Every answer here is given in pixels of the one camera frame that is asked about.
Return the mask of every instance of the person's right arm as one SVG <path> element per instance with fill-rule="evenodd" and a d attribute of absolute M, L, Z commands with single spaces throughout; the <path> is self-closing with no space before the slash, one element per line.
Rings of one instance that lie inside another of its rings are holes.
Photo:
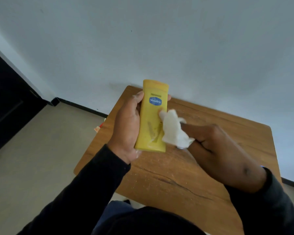
<path fill-rule="evenodd" d="M 228 190 L 245 235 L 294 234 L 294 205 L 269 169 L 216 125 L 182 130 L 196 139 L 188 150 L 197 163 Z"/>

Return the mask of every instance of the person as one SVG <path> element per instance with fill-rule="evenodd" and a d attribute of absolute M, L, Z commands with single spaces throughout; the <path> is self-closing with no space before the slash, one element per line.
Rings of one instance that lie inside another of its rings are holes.
<path fill-rule="evenodd" d="M 134 146 L 143 96 L 140 92 L 124 103 L 109 142 L 20 235 L 205 234 L 173 213 L 148 206 L 135 210 L 122 201 L 108 204 L 141 153 Z M 216 125 L 183 124 L 182 129 L 195 138 L 188 150 L 200 167 L 229 192 L 246 235 L 294 234 L 294 205 L 269 169 Z"/>

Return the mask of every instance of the gray wall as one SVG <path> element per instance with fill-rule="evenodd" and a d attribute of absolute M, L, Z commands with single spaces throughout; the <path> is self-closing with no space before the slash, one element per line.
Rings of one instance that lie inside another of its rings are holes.
<path fill-rule="evenodd" d="M 108 114 L 149 78 L 267 124 L 294 181 L 294 0 L 0 0 L 0 34 L 58 97 L 91 109 Z"/>

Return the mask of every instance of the black door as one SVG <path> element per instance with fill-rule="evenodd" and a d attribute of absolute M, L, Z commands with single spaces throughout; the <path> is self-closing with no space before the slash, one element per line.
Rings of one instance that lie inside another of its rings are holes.
<path fill-rule="evenodd" d="M 45 105 L 46 101 L 0 57 L 0 148 Z"/>

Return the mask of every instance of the person's right hand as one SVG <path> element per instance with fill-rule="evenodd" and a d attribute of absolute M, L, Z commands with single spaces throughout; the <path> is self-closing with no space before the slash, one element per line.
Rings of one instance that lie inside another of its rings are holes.
<path fill-rule="evenodd" d="M 195 138 L 188 151 L 209 176 L 248 193 L 263 187 L 266 171 L 219 126 L 181 126 L 189 137 Z"/>

